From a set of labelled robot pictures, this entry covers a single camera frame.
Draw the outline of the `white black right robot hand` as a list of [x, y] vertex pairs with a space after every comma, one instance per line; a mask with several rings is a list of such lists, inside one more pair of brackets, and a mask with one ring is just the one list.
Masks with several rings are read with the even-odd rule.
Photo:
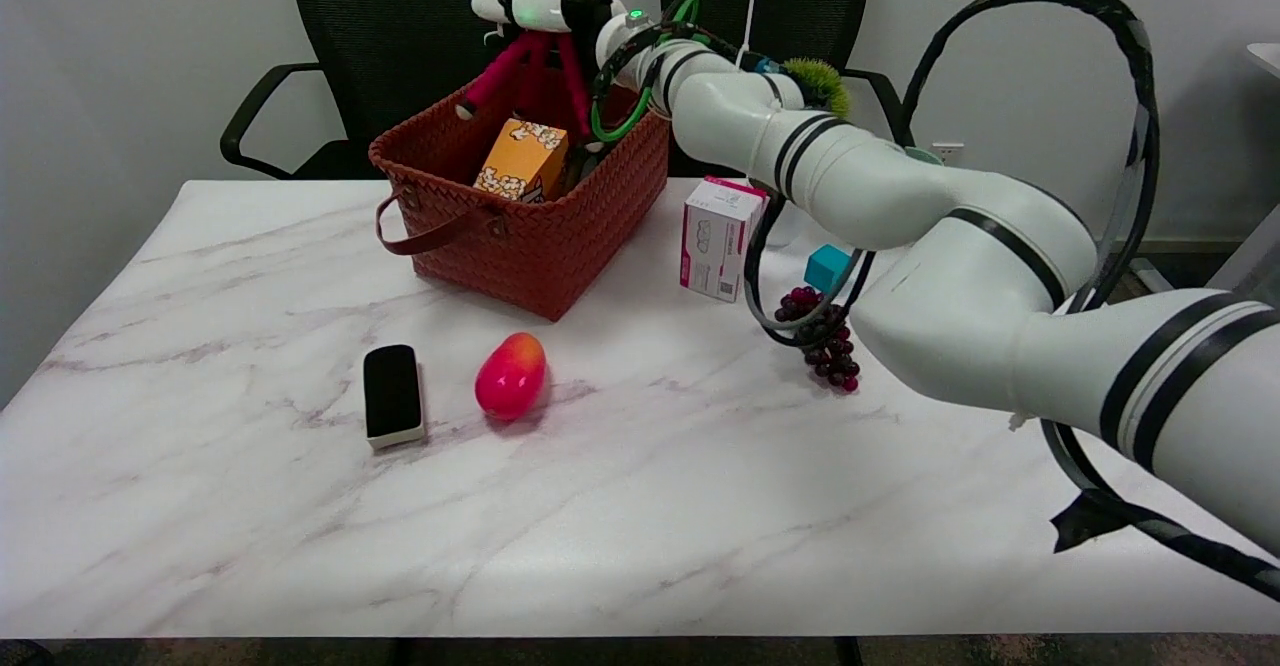
[[626, 15], [621, 0], [470, 0], [475, 15], [526, 32], [570, 36], [575, 55], [586, 69], [596, 67], [595, 46], [604, 27]]

